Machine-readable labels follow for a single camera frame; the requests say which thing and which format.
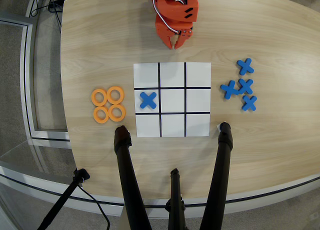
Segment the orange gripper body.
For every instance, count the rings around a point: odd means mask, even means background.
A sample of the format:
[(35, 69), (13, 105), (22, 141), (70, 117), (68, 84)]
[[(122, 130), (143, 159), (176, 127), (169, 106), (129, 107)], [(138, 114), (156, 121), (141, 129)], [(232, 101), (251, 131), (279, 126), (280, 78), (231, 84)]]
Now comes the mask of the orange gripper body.
[(162, 15), (157, 15), (155, 19), (156, 30), (164, 35), (192, 35), (193, 23), (169, 19)]

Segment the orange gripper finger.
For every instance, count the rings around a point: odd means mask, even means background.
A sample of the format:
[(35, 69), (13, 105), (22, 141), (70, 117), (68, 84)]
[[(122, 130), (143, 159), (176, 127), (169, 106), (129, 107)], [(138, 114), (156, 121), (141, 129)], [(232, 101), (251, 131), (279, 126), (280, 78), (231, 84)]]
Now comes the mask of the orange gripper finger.
[(183, 46), (183, 44), (193, 35), (193, 29), (182, 29), (179, 32), (177, 41), (174, 45), (175, 49), (178, 49)]
[(171, 42), (171, 37), (173, 37), (176, 33), (171, 31), (171, 30), (160, 30), (156, 32), (159, 38), (162, 40), (162, 42), (169, 48), (172, 49), (172, 42)]

